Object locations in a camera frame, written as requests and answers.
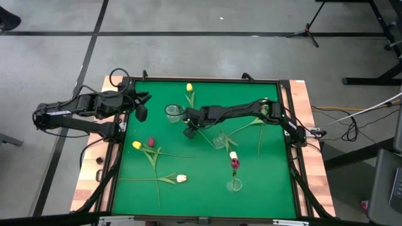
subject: wooden table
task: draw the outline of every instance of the wooden table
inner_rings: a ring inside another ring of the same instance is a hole
[[[113,83],[117,84],[122,80],[120,76],[113,76],[112,78]],[[307,88],[306,84],[302,80],[290,80],[290,87],[291,87],[291,97],[293,99],[293,105],[295,108],[296,116],[301,120],[304,126],[306,127],[315,127],[313,114],[310,106],[310,101],[308,99]],[[102,91],[106,90],[116,90],[109,83],[108,77],[105,78],[104,84],[102,87]],[[284,98],[285,107],[287,106],[287,96],[285,88],[282,88],[282,95]],[[113,117],[98,121],[98,123],[103,122],[111,122],[113,121]],[[91,134],[89,136],[88,143],[91,143],[97,139],[99,139],[99,135]],[[307,142],[319,147],[319,143],[316,139],[310,137],[307,139]],[[77,182],[77,187],[75,189],[75,194],[73,197],[71,210],[76,210],[80,208],[90,197],[92,192],[96,189],[99,182],[96,181],[95,177],[99,170],[103,169],[103,164],[99,165],[96,163],[96,159],[101,157],[105,159],[106,152],[107,152],[108,144],[105,142],[99,142],[91,147],[89,147],[84,155],[84,160],[82,163],[82,168],[80,171],[79,179]],[[116,156],[117,152],[117,145],[113,145],[112,149],[112,158],[111,164],[114,162],[114,157]],[[312,146],[307,146],[302,148],[303,152],[303,159],[304,159],[304,166],[305,171],[307,174],[307,181],[308,185],[317,198],[317,200],[323,205],[329,214],[335,216],[334,204],[332,203],[332,198],[330,194],[329,184],[327,181],[327,175],[325,172],[323,159],[321,153]],[[296,157],[296,149],[292,150],[293,156]],[[102,197],[102,205],[100,206],[101,211],[106,210],[106,203],[109,199],[109,192],[110,192],[110,182],[106,189],[104,190],[103,197]],[[300,199],[300,207],[301,207],[301,214],[303,216],[307,216],[307,208],[306,208],[306,201],[304,199],[303,191],[298,186],[298,194]]]

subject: green mat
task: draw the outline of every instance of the green mat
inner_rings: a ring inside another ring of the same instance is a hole
[[[276,85],[246,83],[193,83],[195,108],[202,105],[239,105],[261,98],[278,100]],[[146,143],[156,139],[161,152],[194,156],[178,158],[161,155],[157,162],[158,177],[172,173],[188,176],[184,183],[158,182],[161,206],[155,181],[118,180],[113,214],[176,215],[204,217],[296,218],[291,180],[286,160],[283,129],[263,125],[261,150],[258,155],[260,124],[250,126],[233,136],[233,146],[241,167],[237,178],[240,191],[229,191],[232,179],[230,158],[225,148],[213,148],[200,134],[193,139],[184,136],[183,122],[168,122],[165,106],[188,107],[184,82],[136,82],[137,91],[153,97],[146,103],[148,118],[138,122],[129,118],[119,178],[155,178],[155,172],[133,141]],[[249,124],[255,117],[229,119],[220,124],[226,134]],[[202,131],[211,141],[220,132],[217,126]]]

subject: glass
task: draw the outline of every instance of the glass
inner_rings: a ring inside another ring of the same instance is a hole
[[[179,115],[180,110],[176,105],[170,105],[170,106],[166,107],[165,110],[166,110],[166,116],[167,116],[169,122],[175,123],[182,119],[182,115]]]
[[[229,182],[227,182],[226,187],[229,191],[239,191],[243,187],[243,184],[241,183],[241,180],[233,177]]]
[[[225,135],[219,134],[217,137],[214,138],[213,142],[216,149],[224,148],[226,146]]]

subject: red object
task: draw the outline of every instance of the red object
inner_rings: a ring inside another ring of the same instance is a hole
[[[151,147],[151,148],[155,147],[155,138],[150,137],[148,139],[148,146]]]
[[[233,170],[237,170],[240,167],[240,161],[238,159],[232,159],[231,166]]]

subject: concrete floor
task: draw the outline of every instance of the concrete floor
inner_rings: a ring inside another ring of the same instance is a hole
[[[0,0],[0,6],[21,16],[18,31],[93,31],[102,0]],[[395,14],[387,1],[377,1],[387,22]],[[314,0],[113,0],[101,31],[298,31],[319,7]],[[368,4],[327,3],[314,32],[380,32]],[[0,146],[0,218],[31,213],[55,137],[36,131],[31,113],[40,102],[68,100],[80,73],[89,36],[0,36],[0,128],[24,140],[22,147]],[[397,87],[344,86],[342,77],[377,77],[397,63],[384,51],[384,38],[263,37],[98,37],[84,84],[101,89],[113,68],[132,76],[147,69],[150,76],[306,80],[315,106],[370,107],[393,96]],[[391,109],[357,117],[358,124],[385,116]],[[331,113],[334,117],[342,114]],[[331,121],[314,114],[317,126]],[[391,137],[396,114],[362,132],[375,141]],[[327,138],[346,128],[323,128]],[[80,134],[70,131],[69,134]],[[67,213],[79,173],[79,153],[86,138],[67,139],[43,214]],[[354,143],[329,141],[344,152],[372,144],[363,136]],[[360,211],[334,200],[338,217],[365,221]]]

